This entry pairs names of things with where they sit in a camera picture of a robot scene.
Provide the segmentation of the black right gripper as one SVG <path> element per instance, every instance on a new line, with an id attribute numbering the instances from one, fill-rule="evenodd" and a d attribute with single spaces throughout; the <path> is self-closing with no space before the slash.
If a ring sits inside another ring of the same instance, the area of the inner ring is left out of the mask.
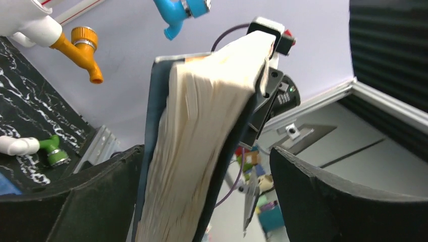
<path id="1" fill-rule="evenodd" d="M 265 76 L 267 77 L 265 94 L 257 93 L 254 113 L 247 131 L 239 142 L 239 146 L 248 150 L 253 148 L 264 125 L 270 119 L 301 104 L 299 90 L 289 76 L 274 68 L 269 68 Z"/>

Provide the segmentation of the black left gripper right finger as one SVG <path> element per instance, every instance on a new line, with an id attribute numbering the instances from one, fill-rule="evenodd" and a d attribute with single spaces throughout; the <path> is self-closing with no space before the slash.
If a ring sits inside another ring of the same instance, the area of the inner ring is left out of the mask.
<path id="1" fill-rule="evenodd" d="M 280 147 L 270 167 L 290 241 L 427 241 L 427 198 L 351 182 Z"/>

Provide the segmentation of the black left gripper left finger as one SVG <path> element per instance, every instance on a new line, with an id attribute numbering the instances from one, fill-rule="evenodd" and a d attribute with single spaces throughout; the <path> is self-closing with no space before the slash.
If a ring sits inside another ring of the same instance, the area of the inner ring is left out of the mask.
<path id="1" fill-rule="evenodd" d="M 143 145 L 35 193 L 1 196 L 1 241 L 125 241 Z"/>

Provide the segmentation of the dark blue 1984 book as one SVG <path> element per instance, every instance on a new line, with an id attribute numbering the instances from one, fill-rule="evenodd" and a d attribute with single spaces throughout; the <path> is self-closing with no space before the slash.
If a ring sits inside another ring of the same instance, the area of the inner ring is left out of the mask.
<path id="1" fill-rule="evenodd" d="M 154 59 L 134 241 L 200 241 L 264 93 L 275 37 L 254 31 L 213 53 Z"/>

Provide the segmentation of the blue book underneath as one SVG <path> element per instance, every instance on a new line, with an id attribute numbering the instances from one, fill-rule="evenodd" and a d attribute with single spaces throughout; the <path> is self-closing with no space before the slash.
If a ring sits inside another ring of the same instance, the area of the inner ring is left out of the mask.
<path id="1" fill-rule="evenodd" d="M 8 194 L 20 195 L 22 192 L 0 173 L 0 195 Z"/>

